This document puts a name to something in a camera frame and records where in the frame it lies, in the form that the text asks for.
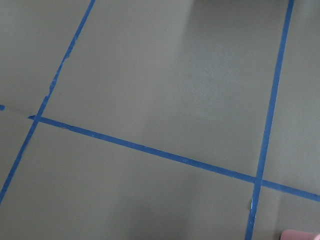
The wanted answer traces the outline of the pink plastic bin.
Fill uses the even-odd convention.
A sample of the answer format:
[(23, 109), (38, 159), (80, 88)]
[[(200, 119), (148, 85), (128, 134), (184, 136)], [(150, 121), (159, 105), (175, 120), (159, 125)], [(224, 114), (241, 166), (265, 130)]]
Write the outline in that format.
[(320, 240), (320, 233), (286, 229), (281, 233), (280, 240)]

